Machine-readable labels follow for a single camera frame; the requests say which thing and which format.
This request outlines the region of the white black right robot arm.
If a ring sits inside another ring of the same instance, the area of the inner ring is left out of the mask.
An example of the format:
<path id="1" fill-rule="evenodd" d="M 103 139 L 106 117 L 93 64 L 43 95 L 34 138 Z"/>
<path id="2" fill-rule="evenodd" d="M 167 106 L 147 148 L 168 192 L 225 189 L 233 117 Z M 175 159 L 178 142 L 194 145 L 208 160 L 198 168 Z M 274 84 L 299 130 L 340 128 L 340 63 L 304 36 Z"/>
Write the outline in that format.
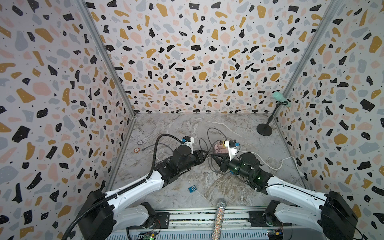
<path id="1" fill-rule="evenodd" d="M 271 201 L 265 209 L 268 225 L 297 224 L 323 233 L 329 240 L 353 240 L 358 232 L 358 217 L 337 192 L 314 192 L 274 176 L 260 168 L 260 161 L 248 152 L 239 160 L 230 154 L 213 154 L 220 171 L 230 171 L 245 179 L 258 193 L 280 198 L 284 204 Z"/>

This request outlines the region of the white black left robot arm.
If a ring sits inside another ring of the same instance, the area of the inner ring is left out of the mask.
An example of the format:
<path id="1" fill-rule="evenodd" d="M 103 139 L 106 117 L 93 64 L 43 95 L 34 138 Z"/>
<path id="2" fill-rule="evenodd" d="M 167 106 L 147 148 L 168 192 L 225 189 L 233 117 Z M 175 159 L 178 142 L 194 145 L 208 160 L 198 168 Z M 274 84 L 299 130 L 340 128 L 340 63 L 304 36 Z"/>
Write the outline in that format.
<path id="1" fill-rule="evenodd" d="M 150 172 L 131 184 L 103 193 L 101 190 L 89 194 L 75 220 L 69 225 L 63 239 L 66 240 L 75 226 L 78 226 L 85 240 L 105 240 L 117 230 L 153 225 L 156 212 L 149 203 L 131 208 L 131 204 L 176 181 L 193 167 L 204 163 L 209 152 L 194 150 L 194 138 L 185 136 L 177 139 L 180 144 L 173 150 L 172 156 L 157 163 L 156 156 L 160 139 L 173 138 L 170 134 L 161 134 L 154 145 L 153 161 Z"/>

